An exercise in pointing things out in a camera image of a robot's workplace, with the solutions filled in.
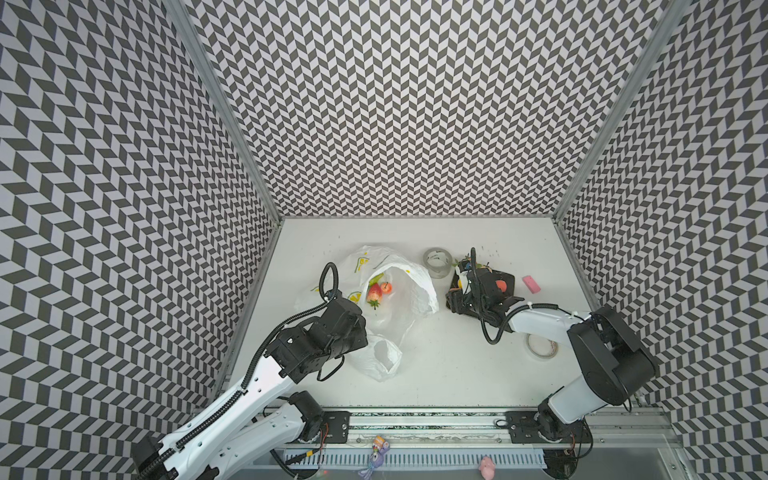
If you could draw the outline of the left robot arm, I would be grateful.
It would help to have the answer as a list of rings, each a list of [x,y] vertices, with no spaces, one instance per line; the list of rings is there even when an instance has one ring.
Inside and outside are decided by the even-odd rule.
[[[136,478],[229,479],[287,443],[316,440],[325,412],[309,392],[294,387],[366,344],[363,312],[345,298],[279,329],[254,367],[209,407],[165,437],[147,436],[133,446]]]

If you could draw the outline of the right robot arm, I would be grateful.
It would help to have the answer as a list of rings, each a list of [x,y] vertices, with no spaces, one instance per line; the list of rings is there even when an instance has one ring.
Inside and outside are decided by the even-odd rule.
[[[527,302],[514,294],[515,277],[465,259],[454,268],[446,306],[480,322],[485,341],[501,342],[506,333],[535,335],[570,347],[580,374],[546,397],[521,424],[544,442],[589,439],[585,417],[607,405],[621,406],[659,374],[656,358],[613,308],[585,315],[555,303]]]

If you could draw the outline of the white plastic bag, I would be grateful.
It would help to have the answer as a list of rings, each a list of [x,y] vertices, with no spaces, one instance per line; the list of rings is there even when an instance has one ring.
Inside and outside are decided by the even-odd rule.
[[[416,322],[438,312],[437,292],[427,269],[386,246],[364,245],[335,263],[343,298],[356,303],[366,319],[368,345],[346,356],[362,374],[383,382],[400,369],[401,346]],[[393,290],[380,307],[366,303],[371,284]]]

